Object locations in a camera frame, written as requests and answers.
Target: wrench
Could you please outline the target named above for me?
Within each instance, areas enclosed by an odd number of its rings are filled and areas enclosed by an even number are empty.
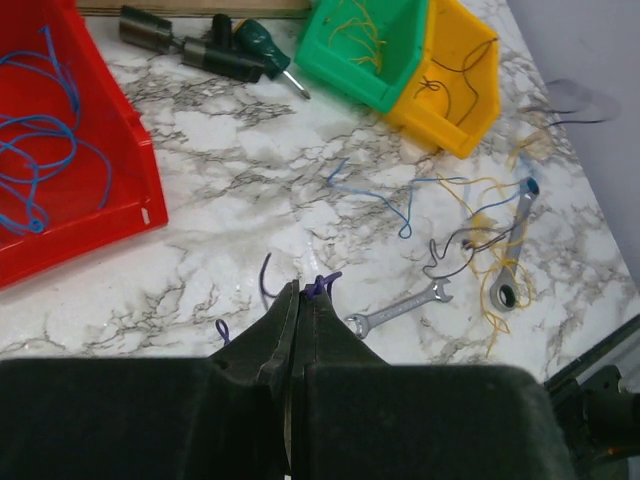
[[[523,241],[522,236],[524,235],[527,217],[531,211],[533,201],[538,198],[540,188],[533,178],[528,177],[520,182],[520,192],[520,200],[518,200],[518,207],[516,208],[516,214],[513,218],[515,227],[509,234],[509,246],[503,259],[503,261],[507,262],[507,266],[502,267],[498,278],[496,278],[496,281],[489,289],[491,303],[501,312],[509,312],[518,304],[518,286],[514,278],[514,269],[520,258]]]
[[[369,332],[389,320],[399,317],[414,308],[418,308],[427,302],[433,302],[437,300],[442,303],[450,302],[453,297],[444,293],[444,285],[449,282],[447,278],[441,278],[434,280],[429,284],[426,290],[420,292],[412,297],[409,297],[401,302],[395,303],[390,307],[383,308],[382,310],[372,313],[371,315],[364,315],[362,313],[354,313],[349,315],[345,322],[353,322],[355,329],[352,331],[359,337],[365,338]]]

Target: yellow plastic bin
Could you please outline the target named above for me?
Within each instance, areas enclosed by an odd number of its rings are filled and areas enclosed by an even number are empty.
[[[498,37],[456,0],[431,0],[428,23],[431,48],[386,118],[465,158],[500,114]]]

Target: white marble surface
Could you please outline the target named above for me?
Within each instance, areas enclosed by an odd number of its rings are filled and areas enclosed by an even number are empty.
[[[541,80],[503,0],[466,0],[500,36],[505,112],[540,94]],[[175,30],[203,32],[204,20]],[[406,208],[401,187],[420,176],[507,173],[509,113],[473,155],[430,155],[392,132],[375,114],[306,79],[299,98],[284,81],[238,85],[124,45],[115,19],[87,21],[117,81],[153,135],[168,227],[124,241],[0,293],[0,355],[208,355],[222,341],[214,320],[236,336],[264,309],[258,270],[273,252],[267,285],[342,270],[334,285],[339,315],[372,311],[426,287],[427,242],[463,221],[441,187],[419,187],[413,236],[401,240],[398,217],[381,202],[327,187],[349,157],[341,181],[366,186]],[[268,21],[292,53],[302,26]],[[392,363],[503,362],[537,378],[553,374],[640,310],[629,278],[583,171],[566,141],[535,165],[542,193],[521,261],[532,275],[533,305],[507,316],[485,355],[492,329],[480,314],[479,282],[453,278],[447,305],[430,304],[374,330],[366,342]],[[474,188],[472,203],[481,187]],[[508,221],[507,208],[490,215]]]

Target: ratcheting wrench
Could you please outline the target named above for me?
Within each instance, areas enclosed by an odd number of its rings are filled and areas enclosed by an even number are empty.
[[[520,200],[513,218],[515,227],[511,230],[507,242],[507,251],[504,254],[504,267],[500,270],[498,278],[489,289],[489,298],[493,306],[501,312],[513,310],[518,304],[518,286],[515,280],[515,268],[520,258],[522,249],[524,227],[531,211],[533,201],[538,198],[540,188],[531,177],[525,178],[520,183]]]
[[[359,338],[365,338],[368,333],[385,322],[389,320],[399,317],[414,308],[418,308],[425,303],[433,302],[437,300],[439,302],[447,303],[450,302],[453,297],[451,295],[447,295],[444,293],[444,285],[449,283],[449,280],[446,278],[434,280],[427,287],[426,290],[420,292],[412,297],[407,298],[401,302],[395,303],[390,307],[383,308],[382,310],[372,313],[371,315],[364,315],[362,313],[354,313],[349,315],[345,322],[353,322],[355,326],[354,333]]]

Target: red plastic bin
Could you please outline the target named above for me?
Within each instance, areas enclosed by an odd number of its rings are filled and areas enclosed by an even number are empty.
[[[73,76],[82,101],[77,137],[102,150],[112,166],[112,186],[104,208],[105,165],[79,148],[71,165],[38,186],[36,200],[50,224],[40,234],[19,236],[0,226],[0,288],[77,255],[168,221],[160,176],[149,134],[111,76],[75,9],[74,0],[7,2],[0,19],[0,56],[16,50],[47,54],[39,30],[49,27],[60,64]],[[55,82],[24,69],[0,66],[0,114],[51,114],[70,123],[69,101]],[[11,140],[0,131],[0,140]],[[68,144],[33,139],[30,152],[48,163],[68,152]],[[11,152],[0,155],[0,172],[11,168]],[[18,190],[26,195],[29,185]],[[19,215],[19,205],[0,189],[0,213]]]

